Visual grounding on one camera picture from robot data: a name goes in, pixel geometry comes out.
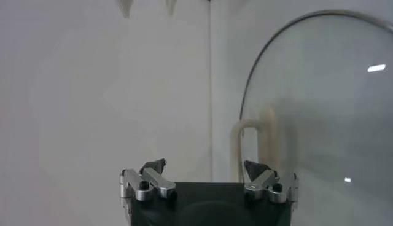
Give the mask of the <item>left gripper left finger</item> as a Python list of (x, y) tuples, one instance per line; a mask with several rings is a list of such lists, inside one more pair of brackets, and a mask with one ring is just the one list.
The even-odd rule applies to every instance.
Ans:
[(166, 160), (161, 158), (153, 162), (146, 162), (139, 171), (123, 169), (119, 175), (120, 198), (149, 201), (155, 190), (160, 198), (176, 199), (176, 183), (162, 176), (165, 166)]

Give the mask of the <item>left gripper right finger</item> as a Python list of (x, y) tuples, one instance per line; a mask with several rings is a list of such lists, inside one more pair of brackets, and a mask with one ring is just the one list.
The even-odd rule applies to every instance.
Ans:
[(267, 198), (276, 204), (298, 202), (298, 176), (289, 173), (280, 176), (266, 164), (244, 161), (244, 167), (250, 182), (244, 184), (244, 196), (247, 201)]

